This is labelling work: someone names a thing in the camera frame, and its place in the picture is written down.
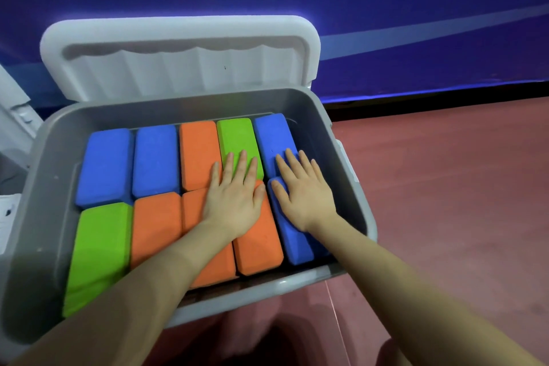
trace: finger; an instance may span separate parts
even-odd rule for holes
[[[271,182],[271,187],[273,189],[276,199],[278,200],[278,203],[280,204],[282,212],[286,214],[291,205],[288,193],[286,192],[282,184],[276,180]]]
[[[219,162],[214,162],[210,171],[210,189],[219,187]]]
[[[255,179],[257,178],[257,157],[254,156],[250,162],[250,168],[248,169],[248,174],[244,178],[244,185],[247,188],[253,188],[255,185]]]
[[[312,178],[316,178],[315,171],[313,171],[311,163],[309,162],[309,158],[307,158],[307,155],[304,151],[299,151],[299,162],[301,162],[301,166],[305,170],[308,176],[311,176]]]
[[[288,163],[290,164],[290,168],[292,169],[292,172],[294,173],[296,178],[304,178],[307,176],[307,173],[305,172],[305,169],[301,166],[297,158],[294,156],[290,148],[286,149],[286,159],[288,160]]]
[[[280,175],[282,175],[282,179],[285,181],[285,183],[290,184],[291,182],[295,181],[296,177],[290,167],[288,167],[288,164],[286,164],[284,158],[277,154],[275,159],[278,165],[278,169],[280,170]]]
[[[315,160],[312,160],[311,166],[313,171],[315,171],[316,178],[318,178],[320,182],[326,183],[326,181],[324,181],[324,175],[322,175],[322,171],[320,170],[319,164],[317,164]]]
[[[237,170],[234,173],[233,182],[242,184],[244,181],[244,175],[246,175],[246,164],[248,163],[248,153],[243,149],[240,152],[240,159],[238,160]]]
[[[265,184],[263,182],[257,186],[254,191],[254,208],[261,211],[261,204],[265,198]]]
[[[229,152],[227,158],[225,158],[225,166],[223,167],[223,178],[221,179],[221,185],[229,185],[233,179],[233,162],[234,154]]]

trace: foam block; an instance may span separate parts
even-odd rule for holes
[[[202,210],[208,189],[189,191],[183,194],[183,235],[202,220]],[[233,245],[229,243],[206,265],[191,284],[191,288],[214,285],[236,278]]]
[[[207,188],[215,162],[219,162],[221,176],[221,152],[215,122],[183,123],[179,128],[179,139],[183,189],[193,191]]]
[[[174,125],[141,128],[136,135],[134,197],[180,193],[177,130]]]
[[[130,261],[133,212],[126,203],[82,212],[72,251],[63,317],[86,306],[124,276]]]
[[[175,192],[136,200],[131,269],[171,245],[182,235],[181,197]]]
[[[223,165],[229,152],[234,153],[233,174],[237,169],[238,157],[242,150],[248,153],[248,168],[251,159],[257,157],[257,179],[263,180],[263,165],[259,156],[259,149],[255,140],[254,128],[248,118],[219,120],[217,122],[217,136]]]
[[[328,250],[320,244],[320,242],[309,233],[303,233],[296,229],[286,218],[272,189],[271,184],[274,180],[280,182],[286,191],[288,190],[288,187],[281,177],[270,179],[267,184],[267,192],[270,195],[273,204],[274,218],[278,223],[288,261],[292,265],[300,265],[315,258],[329,255]]]
[[[261,184],[263,181],[257,180],[255,187]],[[265,197],[257,222],[245,235],[233,241],[238,272],[252,275],[280,266],[284,253],[274,222],[268,197]]]
[[[254,120],[254,130],[267,178],[280,176],[275,160],[277,154],[280,154],[285,160],[286,148],[290,148],[294,155],[298,154],[286,118],[282,113],[258,117]]]
[[[128,129],[92,133],[88,139],[75,203],[82,208],[124,202],[131,196],[134,135]]]

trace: orange foam block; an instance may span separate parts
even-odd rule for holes
[[[136,200],[131,269],[171,245],[181,237],[182,233],[179,194],[167,192]]]
[[[263,181],[257,180],[255,187],[260,184]],[[252,275],[280,266],[284,253],[274,222],[269,199],[265,195],[257,222],[244,236],[233,241],[238,272]]]
[[[183,234],[189,232],[202,220],[207,188],[183,194]],[[214,285],[236,278],[233,245],[229,243],[206,265],[191,284],[191,288]]]
[[[207,188],[210,171],[219,162],[221,176],[221,153],[215,122],[183,123],[179,128],[181,151],[181,181],[185,191]]]

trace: blue foam block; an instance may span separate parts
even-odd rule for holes
[[[137,131],[132,190],[135,198],[165,192],[180,194],[179,146],[174,125]]]
[[[286,118],[282,113],[258,117],[254,120],[254,132],[267,178],[280,176],[275,160],[277,154],[285,160],[286,148],[290,148],[294,155],[298,154]]]
[[[329,255],[328,250],[318,240],[309,233],[303,233],[296,229],[286,218],[271,186],[271,183],[274,180],[280,182],[286,191],[288,190],[288,187],[281,177],[270,179],[267,183],[267,190],[273,203],[273,215],[282,236],[282,243],[288,261],[292,265],[300,265],[305,262],[310,262],[315,258]]]
[[[134,135],[129,129],[92,133],[88,139],[75,203],[84,209],[124,202],[131,196]]]

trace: green foam block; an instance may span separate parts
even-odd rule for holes
[[[80,215],[65,291],[63,317],[86,306],[120,280],[130,262],[134,208],[126,203],[84,210]]]
[[[257,157],[257,179],[263,179],[263,165],[259,156],[259,149],[255,140],[254,128],[251,120],[248,118],[219,120],[217,122],[217,137],[219,138],[219,148],[221,150],[221,159],[223,166],[229,152],[234,153],[233,174],[237,168],[238,157],[242,150],[248,153],[248,167],[251,159]]]

